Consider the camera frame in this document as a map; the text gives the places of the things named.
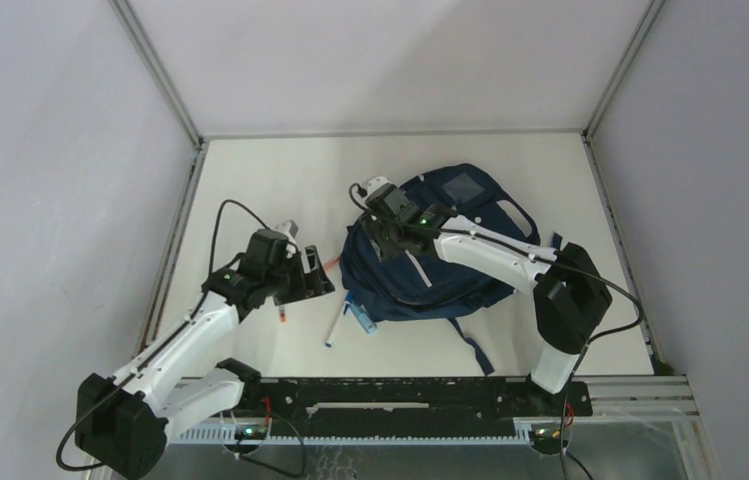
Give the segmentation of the navy blue student backpack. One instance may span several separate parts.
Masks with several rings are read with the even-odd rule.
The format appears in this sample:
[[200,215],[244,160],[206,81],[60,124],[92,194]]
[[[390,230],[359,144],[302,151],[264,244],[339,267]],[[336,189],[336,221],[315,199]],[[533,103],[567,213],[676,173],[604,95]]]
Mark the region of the navy blue student backpack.
[[531,291],[559,257],[542,245],[535,220],[523,232],[504,211],[518,204],[468,163],[417,175],[401,185],[379,176],[354,183],[360,217],[339,257],[353,306],[373,322],[459,318]]

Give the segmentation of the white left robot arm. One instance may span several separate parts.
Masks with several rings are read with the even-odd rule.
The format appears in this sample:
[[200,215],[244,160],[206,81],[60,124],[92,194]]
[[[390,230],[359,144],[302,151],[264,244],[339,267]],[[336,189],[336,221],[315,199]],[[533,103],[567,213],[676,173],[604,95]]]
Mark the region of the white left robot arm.
[[258,370],[228,358],[179,384],[189,367],[267,300],[282,306],[334,292],[317,249],[300,248],[286,221],[255,231],[244,252],[211,272],[184,319],[108,377],[89,375],[77,397],[76,446],[126,479],[146,476],[167,446],[205,419],[263,406]]

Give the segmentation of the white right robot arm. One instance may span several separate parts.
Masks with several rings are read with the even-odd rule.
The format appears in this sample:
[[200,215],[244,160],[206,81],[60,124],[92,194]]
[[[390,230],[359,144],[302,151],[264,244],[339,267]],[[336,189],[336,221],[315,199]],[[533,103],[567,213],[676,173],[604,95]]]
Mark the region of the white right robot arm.
[[384,177],[351,185],[349,196],[382,257],[408,252],[434,258],[531,295],[542,347],[528,375],[529,406],[552,416],[566,405],[566,387],[613,303],[584,248],[533,245],[443,205],[423,209]]

